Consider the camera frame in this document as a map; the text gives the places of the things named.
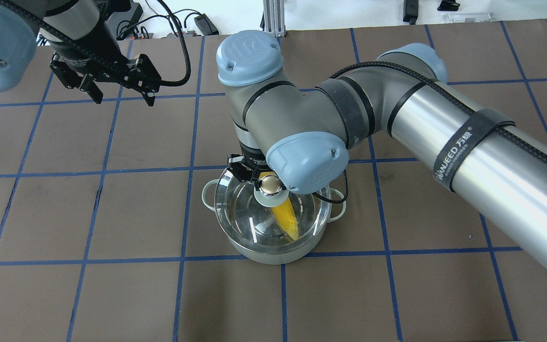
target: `power adapter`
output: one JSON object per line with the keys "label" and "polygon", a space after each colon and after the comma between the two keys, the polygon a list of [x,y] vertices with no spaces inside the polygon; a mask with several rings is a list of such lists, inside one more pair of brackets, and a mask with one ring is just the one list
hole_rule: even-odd
{"label": "power adapter", "polygon": [[402,21],[415,25],[419,17],[419,0],[404,0],[404,17]]}
{"label": "power adapter", "polygon": [[193,21],[195,21],[196,26],[202,31],[203,35],[211,36],[219,34],[218,28],[210,21],[210,18],[205,13],[193,18]]}

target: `velcro strap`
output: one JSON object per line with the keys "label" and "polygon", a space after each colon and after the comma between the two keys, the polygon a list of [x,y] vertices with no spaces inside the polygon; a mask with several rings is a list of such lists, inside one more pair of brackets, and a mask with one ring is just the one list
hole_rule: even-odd
{"label": "velcro strap", "polygon": [[438,154],[434,179],[453,191],[451,183],[470,152],[499,126],[514,126],[514,121],[492,108],[479,110],[465,121]]}
{"label": "velcro strap", "polygon": [[347,135],[347,149],[361,143],[367,137],[368,123],[359,109],[362,103],[358,103],[358,99],[350,91],[351,87],[340,80],[328,78],[315,89],[324,93],[337,109]]}

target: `black strap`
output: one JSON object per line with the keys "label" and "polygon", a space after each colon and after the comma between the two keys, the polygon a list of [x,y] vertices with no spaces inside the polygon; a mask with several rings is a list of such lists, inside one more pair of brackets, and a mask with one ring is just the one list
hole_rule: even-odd
{"label": "black strap", "polygon": [[48,9],[46,10],[46,17],[52,17],[54,15],[59,15],[60,13],[63,13],[64,11],[68,11],[71,9],[71,7],[75,6],[79,0],[71,0],[68,2],[65,2],[62,6],[56,7],[54,9]]}
{"label": "black strap", "polygon": [[326,95],[337,109],[347,137],[345,147],[349,150],[362,142],[367,137],[367,122],[359,110],[362,101],[358,102],[351,87],[340,80],[328,78],[317,85],[315,90]]}
{"label": "black strap", "polygon": [[360,87],[358,82],[352,80],[349,77],[341,76],[337,78],[338,80],[344,81],[349,86],[354,89],[356,94],[360,97],[360,100],[362,101],[362,104],[364,106],[364,109],[367,111],[367,118],[368,118],[368,133],[367,136],[373,135],[375,133],[375,112],[373,110],[373,105],[371,104],[371,100],[368,99],[367,93],[364,92],[364,89]]}
{"label": "black strap", "polygon": [[404,103],[410,99],[411,96],[413,96],[414,93],[417,93],[417,90],[424,87],[424,82],[419,82],[418,84],[414,85],[411,89],[409,89],[404,95],[398,100],[397,104],[394,106],[394,109],[391,111],[391,114],[389,115],[388,119],[388,125],[387,125],[387,132],[388,135],[391,138],[394,138],[391,136],[391,128],[394,125],[394,120],[396,119],[396,116],[398,115],[398,111],[400,111],[400,108],[404,106]]}
{"label": "black strap", "polygon": [[475,112],[438,154],[434,162],[434,179],[454,192],[453,177],[468,154],[495,128],[508,125],[514,126],[514,121],[497,110],[487,108]]}
{"label": "black strap", "polygon": [[274,89],[274,87],[281,86],[281,85],[289,85],[289,86],[295,86],[289,81],[276,81],[271,82],[270,84],[266,84],[261,89],[257,90],[251,97],[248,99],[248,102],[246,102],[246,105],[244,106],[244,110],[242,112],[242,121],[244,124],[246,124],[246,113],[248,113],[248,110],[250,109],[250,106],[252,106],[252,103],[256,101],[259,96],[263,95],[266,91]]}

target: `black cable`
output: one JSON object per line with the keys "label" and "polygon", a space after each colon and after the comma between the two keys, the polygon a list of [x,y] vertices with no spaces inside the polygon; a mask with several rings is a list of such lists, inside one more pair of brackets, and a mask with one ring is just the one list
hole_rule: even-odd
{"label": "black cable", "polygon": [[173,12],[172,14],[181,13],[182,11],[194,11],[194,12],[197,12],[195,9],[179,9],[178,11]]}
{"label": "black cable", "polygon": [[[118,38],[120,37],[120,25],[127,22],[128,24],[132,24],[132,21],[130,20],[122,20],[120,22],[117,23],[117,28],[115,29],[115,37]],[[127,29],[128,28],[128,25],[124,26],[122,29]]]}
{"label": "black cable", "polygon": [[143,36],[144,39],[149,39],[149,31],[145,26],[141,26],[141,36]]}
{"label": "black cable", "polygon": [[[143,20],[137,22],[136,24],[133,24],[132,26],[128,26],[128,28],[127,28],[126,30],[131,30],[131,29],[133,29],[133,28],[136,28],[137,26],[141,25],[142,23],[144,23],[144,22],[146,22],[146,21],[148,21],[148,20],[150,20],[150,19],[153,19],[153,18],[165,18],[165,19],[168,20],[169,23],[170,23],[170,19],[169,19],[169,17],[168,17],[167,15],[159,15],[159,14],[156,14],[156,15],[152,15],[152,16],[150,16],[150,17],[147,17],[147,18],[143,19]],[[115,37],[115,39],[122,39],[122,37],[124,36],[125,33],[126,33],[126,32],[120,33],[119,35],[117,35],[117,37]]]}
{"label": "black cable", "polygon": [[318,192],[312,193],[313,196],[315,196],[317,199],[324,201],[326,203],[332,203],[332,204],[341,204],[348,199],[348,174],[346,170],[343,170],[343,181],[345,182],[345,195],[343,195],[342,199],[328,199],[322,195],[320,195]]}
{"label": "black cable", "polygon": [[166,10],[166,13],[170,16],[172,21],[174,22],[174,26],[176,26],[176,29],[179,33],[179,40],[180,40],[180,47],[183,50],[183,56],[185,57],[185,76],[181,80],[183,84],[186,84],[187,81],[189,81],[189,78],[191,77],[191,62],[189,61],[189,52],[187,52],[187,45],[185,45],[185,37],[183,34],[182,28],[180,28],[180,20],[176,17],[168,7],[168,5],[163,2],[163,0],[158,0],[159,4],[163,7],[163,9]]}
{"label": "black cable", "polygon": [[44,37],[41,33],[39,34],[39,39],[37,39],[37,46],[45,46],[46,45],[46,37]]}
{"label": "black cable", "polygon": [[147,4],[147,7],[149,7],[149,9],[151,9],[151,11],[155,14],[157,14],[157,12],[153,9],[153,7],[149,4],[149,0],[145,0],[145,4]]}
{"label": "black cable", "polygon": [[202,13],[199,13],[198,11],[194,11],[194,12],[189,13],[188,15],[186,15],[185,20],[183,21],[183,28],[187,28],[187,20],[189,19],[189,17],[191,17],[194,14],[202,15]]}
{"label": "black cable", "polygon": [[10,0],[0,0],[0,5],[13,11],[14,13],[17,13],[21,17],[39,26],[40,28],[48,31],[49,33],[54,35],[54,37],[60,39],[63,43],[74,48],[75,50],[77,50],[78,52],[86,56],[87,58],[94,60],[96,63],[102,65],[103,67],[113,72],[116,72],[122,76],[127,76],[128,78],[133,78],[135,80],[148,82],[150,84],[155,84],[160,86],[182,86],[186,84],[187,81],[189,81],[189,77],[191,76],[191,65],[189,62],[189,54],[187,53],[187,46],[185,45],[185,40],[183,39],[182,35],[180,36],[180,45],[181,45],[181,48],[183,48],[183,53],[185,56],[185,65],[187,67],[185,76],[178,81],[164,81],[164,80],[159,80],[157,78],[150,77],[150,76],[133,74],[129,69],[124,68],[121,65],[117,65],[116,63],[113,63],[112,61],[106,60],[105,58],[99,56],[98,54],[95,54],[93,51],[89,50],[82,44],[74,41],[63,32],[60,32],[60,30],[58,30],[54,26],[48,24],[47,22],[43,21],[41,18],[35,16],[33,13],[30,13],[26,9],[18,6],[17,4],[15,4],[14,2],[11,2]]}
{"label": "black cable", "polygon": [[180,19],[174,16],[174,18],[168,18],[168,22],[170,25],[170,29],[172,30],[172,33],[174,33],[174,35],[178,37],[179,36],[178,32],[176,32],[176,29],[174,28],[174,26],[176,26],[176,24],[180,26]]}
{"label": "black cable", "polygon": [[[403,72],[404,74],[412,76],[413,78],[416,78],[417,80],[431,87],[434,91],[442,95],[451,104],[453,104],[454,106],[462,110],[465,114],[474,115],[474,113],[476,113],[476,111],[468,107],[466,104],[464,104],[462,101],[460,101],[453,95],[451,95],[448,91],[446,91],[443,87],[436,84],[433,80],[430,80],[429,78],[427,78],[426,76],[423,76],[419,72],[408,69],[407,67],[404,67],[402,65],[398,65],[395,63],[390,63],[387,61],[366,61],[362,63],[357,63],[354,65],[344,67],[343,69],[332,74],[332,76],[330,77],[337,78],[348,71],[355,70],[361,67],[388,67],[389,69],[394,69],[394,70]],[[501,136],[509,140],[511,143],[514,143],[515,145],[519,146],[521,149],[529,153],[531,156],[534,156],[534,158],[540,160],[541,162],[544,162],[547,165],[547,154],[538,150],[536,147],[525,142],[523,139],[519,138],[518,136],[509,132],[503,127],[495,128],[495,132],[499,133]]]}

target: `white wall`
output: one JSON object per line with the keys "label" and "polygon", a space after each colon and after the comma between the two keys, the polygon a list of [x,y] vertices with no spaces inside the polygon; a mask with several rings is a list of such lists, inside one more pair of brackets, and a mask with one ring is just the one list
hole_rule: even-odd
{"label": "white wall", "polygon": [[[153,13],[141,3],[145,14]],[[165,11],[157,0],[148,0],[159,13]],[[493,12],[498,20],[519,20],[547,18],[547,0],[458,0],[462,5],[459,13]],[[241,30],[260,29],[262,0],[191,0],[180,4],[166,0],[172,11],[191,7],[206,13],[221,34]],[[402,22],[404,0],[285,0],[285,22],[287,30],[340,29],[368,26],[406,25]],[[440,0],[420,0],[418,24],[439,24],[445,12],[437,11]],[[181,21],[188,12],[180,13]],[[152,19],[145,23],[149,32],[162,37],[170,32],[164,19]],[[187,21],[189,30],[196,29],[192,19]]]}

